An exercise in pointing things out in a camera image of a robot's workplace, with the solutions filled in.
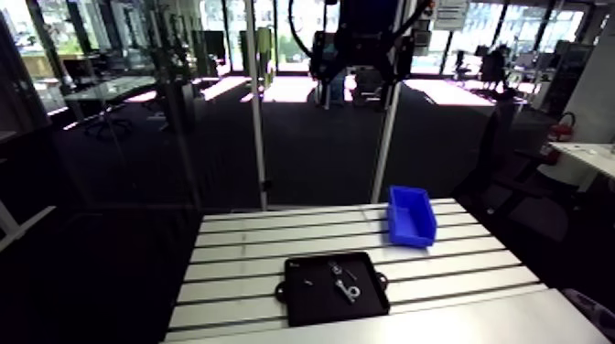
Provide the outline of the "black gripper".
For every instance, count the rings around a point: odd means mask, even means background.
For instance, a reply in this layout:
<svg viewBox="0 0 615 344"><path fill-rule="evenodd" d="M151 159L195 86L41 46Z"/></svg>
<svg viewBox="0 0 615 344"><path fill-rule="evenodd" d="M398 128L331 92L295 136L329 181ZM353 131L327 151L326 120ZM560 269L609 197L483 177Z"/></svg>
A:
<svg viewBox="0 0 615 344"><path fill-rule="evenodd" d="M329 83L348 67L375 68L385 83L397 83L411 74L415 39L406 31L415 15L396 27L397 1L341 1L333 51L327 56L326 33L318 31L309 53L309 72Z"/></svg>

